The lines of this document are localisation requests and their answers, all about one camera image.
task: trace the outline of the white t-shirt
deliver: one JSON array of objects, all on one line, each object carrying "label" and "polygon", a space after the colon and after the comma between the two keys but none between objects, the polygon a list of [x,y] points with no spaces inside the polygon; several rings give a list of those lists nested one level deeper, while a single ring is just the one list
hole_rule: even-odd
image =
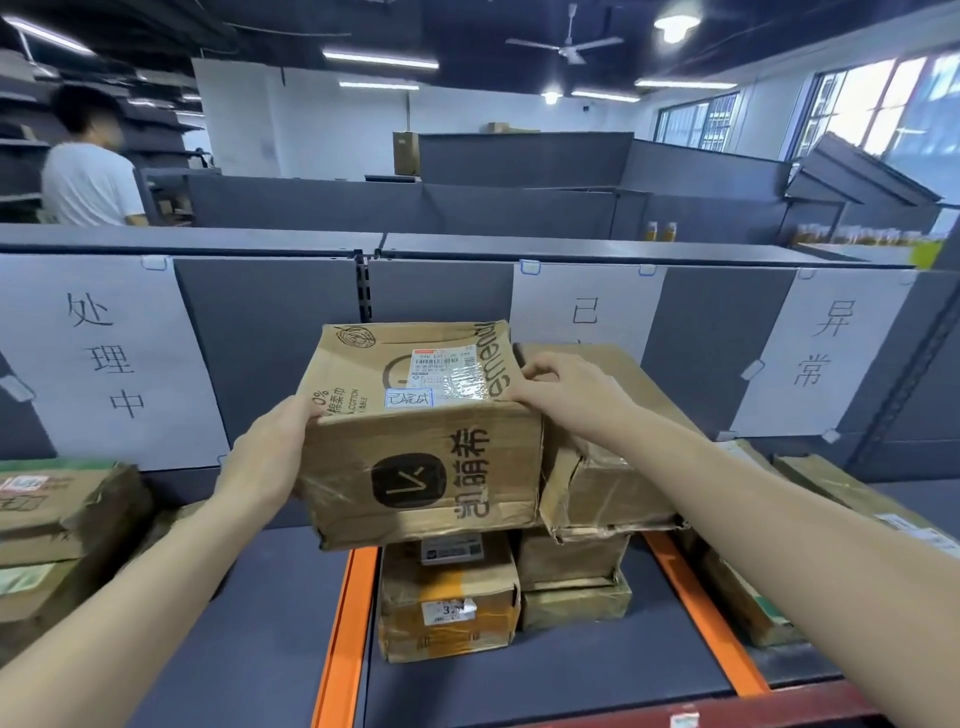
[{"label": "white t-shirt", "polygon": [[96,144],[70,141],[50,150],[43,165],[43,207],[62,225],[126,225],[143,214],[133,165]]}]

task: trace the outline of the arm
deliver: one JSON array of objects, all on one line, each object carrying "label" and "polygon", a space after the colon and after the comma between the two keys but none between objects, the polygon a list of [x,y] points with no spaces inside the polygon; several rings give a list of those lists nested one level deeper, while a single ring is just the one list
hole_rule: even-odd
[{"label": "arm", "polygon": [[619,454],[900,728],[960,715],[960,561],[635,405],[577,356],[542,354],[508,397]]},{"label": "arm", "polygon": [[290,496],[312,406],[290,398],[253,423],[206,505],[0,670],[5,728],[126,724],[240,550]]}]

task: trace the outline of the white wall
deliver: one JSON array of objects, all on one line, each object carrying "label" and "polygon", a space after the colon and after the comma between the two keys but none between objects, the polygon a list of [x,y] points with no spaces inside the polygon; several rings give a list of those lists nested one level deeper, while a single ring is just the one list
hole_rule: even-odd
[{"label": "white wall", "polygon": [[[960,0],[740,66],[717,79],[740,83],[740,107],[726,151],[785,158],[813,77],[863,63],[923,52],[960,40]],[[653,138],[659,111],[716,94],[660,91],[640,102],[636,136]]]},{"label": "white wall", "polygon": [[[340,88],[347,74],[194,60],[217,165],[228,175],[363,180],[393,174],[406,93]],[[409,93],[420,133],[477,133],[490,121],[545,132],[632,132],[640,104],[422,85]]]}]

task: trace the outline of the black square logo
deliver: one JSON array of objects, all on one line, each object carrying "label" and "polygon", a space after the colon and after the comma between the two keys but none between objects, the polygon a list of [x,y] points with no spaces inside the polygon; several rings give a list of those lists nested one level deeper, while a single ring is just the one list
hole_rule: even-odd
[{"label": "black square logo", "polygon": [[426,452],[392,455],[371,469],[373,497],[388,508],[423,508],[440,500],[446,490],[446,468]]}]

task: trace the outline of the ceiling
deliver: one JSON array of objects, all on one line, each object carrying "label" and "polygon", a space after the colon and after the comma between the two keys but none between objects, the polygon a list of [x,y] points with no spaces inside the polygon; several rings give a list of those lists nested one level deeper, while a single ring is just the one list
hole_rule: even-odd
[{"label": "ceiling", "polygon": [[[584,51],[586,65],[504,42],[516,37],[562,45],[568,0],[0,0],[0,7],[96,50],[101,58],[88,60],[32,44],[38,61],[80,76],[126,76],[129,82],[133,67],[190,73],[190,57],[203,55],[540,93],[548,85],[629,90],[641,76],[720,73],[943,2],[680,1],[697,2],[703,22],[684,42],[668,45],[653,23],[678,0],[580,0],[574,43],[606,36],[626,41]],[[0,42],[16,47],[15,35],[8,36]],[[439,61],[440,69],[327,61],[322,47],[427,57]]]}]

